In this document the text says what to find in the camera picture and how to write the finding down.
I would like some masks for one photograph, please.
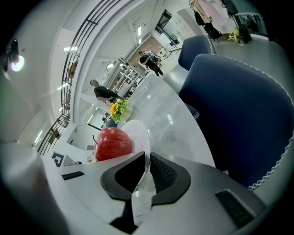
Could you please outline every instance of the red apple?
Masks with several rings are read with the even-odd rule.
[[[121,129],[107,127],[100,131],[95,146],[97,161],[120,157],[132,152],[132,141]]]

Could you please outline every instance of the pink garment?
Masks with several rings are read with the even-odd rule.
[[[225,25],[221,16],[211,3],[206,2],[205,0],[199,0],[198,3],[203,8],[203,11],[207,15],[207,17],[211,17],[212,21],[216,23],[220,28]]]

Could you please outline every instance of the flower bouquet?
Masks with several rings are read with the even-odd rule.
[[[115,104],[110,104],[110,115],[115,123],[119,123],[122,120],[127,121],[131,117],[132,112],[128,109],[128,104],[128,100],[122,101],[121,99],[117,99]]]

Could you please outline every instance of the yellow flower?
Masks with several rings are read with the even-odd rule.
[[[113,116],[118,110],[118,104],[113,104],[110,108],[110,115]]]

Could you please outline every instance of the chair backrest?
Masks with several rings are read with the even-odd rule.
[[[267,179],[292,141],[291,98],[242,62],[198,55],[179,96],[199,111],[216,167],[246,187]]]
[[[178,59],[179,65],[189,71],[195,57],[199,54],[216,54],[215,48],[207,36],[198,35],[184,40]]]

